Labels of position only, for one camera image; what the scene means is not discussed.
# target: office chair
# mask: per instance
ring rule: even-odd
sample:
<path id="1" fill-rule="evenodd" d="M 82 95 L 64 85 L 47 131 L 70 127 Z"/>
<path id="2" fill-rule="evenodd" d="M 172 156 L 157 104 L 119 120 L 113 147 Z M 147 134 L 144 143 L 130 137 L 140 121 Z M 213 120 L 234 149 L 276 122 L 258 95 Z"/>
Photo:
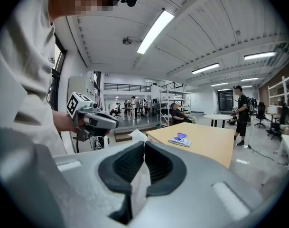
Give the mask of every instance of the office chair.
<path id="1" fill-rule="evenodd" d="M 271 137 L 271 139 L 273 139 L 275 136 L 278 136 L 281 139 L 281 129 L 280 129 L 280 125 L 285 125 L 286 123 L 286 117 L 288 114 L 288 106 L 287 104 L 283 104 L 282 105 L 282 111 L 281 111 L 281 115 L 280 115 L 280 119 L 279 119 L 279 123 L 271 123 L 271 129 L 274 129 L 274 134 Z"/>
<path id="2" fill-rule="evenodd" d="M 118 107 L 118 111 L 115 113 L 115 117 L 121 117 L 120 105 L 119 105 L 119 107 Z"/>
<path id="3" fill-rule="evenodd" d="M 266 105 L 264 104 L 264 102 L 259 102 L 258 106 L 257 106 L 257 115 L 256 118 L 260 120 L 259 123 L 256 123 L 254 126 L 259 125 L 260 126 L 264 126 L 266 127 L 263 123 L 261 123 L 261 121 L 263 119 L 266 119 L 265 117 L 265 111 L 266 111 Z"/>

